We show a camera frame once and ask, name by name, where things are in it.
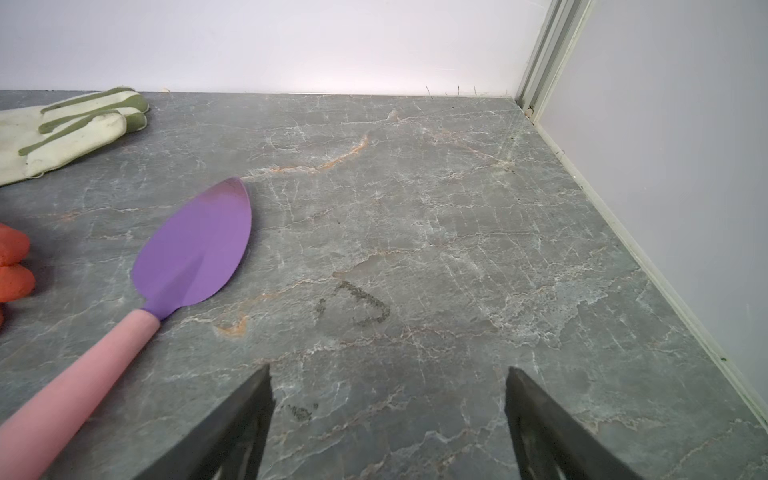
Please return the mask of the red rubber glove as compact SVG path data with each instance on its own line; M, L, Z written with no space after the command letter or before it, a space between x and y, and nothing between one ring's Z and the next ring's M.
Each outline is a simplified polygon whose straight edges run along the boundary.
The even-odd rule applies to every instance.
M26 234L1 225L1 305L27 297L34 290L35 277L21 264L29 251Z

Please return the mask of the cream glove green stripes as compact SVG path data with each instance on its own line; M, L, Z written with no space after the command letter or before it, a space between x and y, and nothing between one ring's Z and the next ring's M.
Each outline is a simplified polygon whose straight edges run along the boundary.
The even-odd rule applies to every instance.
M147 127L149 103L130 87L1 112L1 184L38 178Z

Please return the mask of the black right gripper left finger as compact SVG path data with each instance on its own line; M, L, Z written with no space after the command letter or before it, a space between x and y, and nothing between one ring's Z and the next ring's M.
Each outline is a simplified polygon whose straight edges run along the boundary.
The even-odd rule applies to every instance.
M139 479L255 479L275 409L262 366Z

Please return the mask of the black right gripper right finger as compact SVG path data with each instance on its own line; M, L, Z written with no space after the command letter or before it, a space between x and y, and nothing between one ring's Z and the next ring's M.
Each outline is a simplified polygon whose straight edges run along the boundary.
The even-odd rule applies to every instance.
M505 413L522 479L638 479L522 369L506 378Z

